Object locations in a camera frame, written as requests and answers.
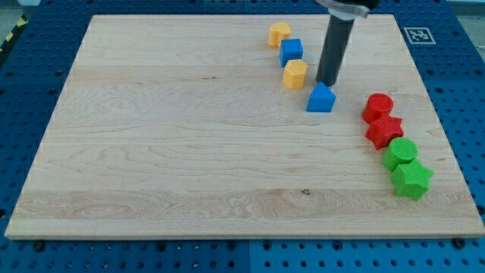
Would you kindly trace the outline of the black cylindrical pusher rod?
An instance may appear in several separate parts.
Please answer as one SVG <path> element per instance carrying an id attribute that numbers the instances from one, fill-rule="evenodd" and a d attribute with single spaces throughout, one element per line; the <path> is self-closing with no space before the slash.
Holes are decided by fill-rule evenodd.
<path id="1" fill-rule="evenodd" d="M 330 16 L 316 74 L 317 82 L 327 86 L 333 86 L 336 83 L 353 24 L 354 20 Z"/>

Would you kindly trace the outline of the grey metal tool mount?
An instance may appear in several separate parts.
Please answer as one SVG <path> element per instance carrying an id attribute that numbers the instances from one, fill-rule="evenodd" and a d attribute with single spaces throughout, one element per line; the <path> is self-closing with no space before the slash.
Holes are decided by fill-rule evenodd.
<path id="1" fill-rule="evenodd" d="M 379 5 L 379 0 L 314 0 L 338 18 L 366 18 Z"/>

